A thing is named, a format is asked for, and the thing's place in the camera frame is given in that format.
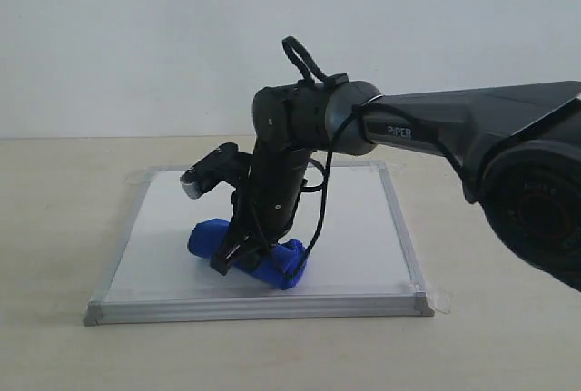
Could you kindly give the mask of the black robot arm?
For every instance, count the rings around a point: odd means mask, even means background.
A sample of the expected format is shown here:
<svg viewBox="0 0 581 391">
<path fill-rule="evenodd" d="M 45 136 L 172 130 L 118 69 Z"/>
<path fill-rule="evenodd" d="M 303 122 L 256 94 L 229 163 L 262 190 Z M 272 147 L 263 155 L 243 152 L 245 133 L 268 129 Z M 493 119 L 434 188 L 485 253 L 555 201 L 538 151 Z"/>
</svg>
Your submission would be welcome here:
<svg viewBox="0 0 581 391">
<path fill-rule="evenodd" d="M 345 77 L 265 87 L 256 141 L 230 158 L 235 211 L 211 265 L 255 269 L 292 225 L 311 155 L 380 145 L 435 154 L 519 259 L 580 287 L 580 84 L 533 83 L 385 95 Z"/>
</svg>

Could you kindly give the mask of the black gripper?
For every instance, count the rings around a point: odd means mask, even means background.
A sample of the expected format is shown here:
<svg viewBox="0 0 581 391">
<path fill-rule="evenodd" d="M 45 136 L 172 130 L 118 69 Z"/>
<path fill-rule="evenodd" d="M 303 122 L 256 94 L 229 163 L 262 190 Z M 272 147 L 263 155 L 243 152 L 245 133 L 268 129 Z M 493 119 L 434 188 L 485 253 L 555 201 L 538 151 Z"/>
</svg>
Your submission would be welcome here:
<svg viewBox="0 0 581 391">
<path fill-rule="evenodd" d="M 225 276 L 231 269 L 252 273 L 258 268 L 263 255 L 253 236 L 262 234 L 274 244 L 289 232 L 308 161 L 307 149 L 275 152 L 265 142 L 255 142 L 250 172 L 237 190 L 234 206 L 233 219 L 242 231 L 227 229 L 212 253 L 212 269 Z"/>
</svg>

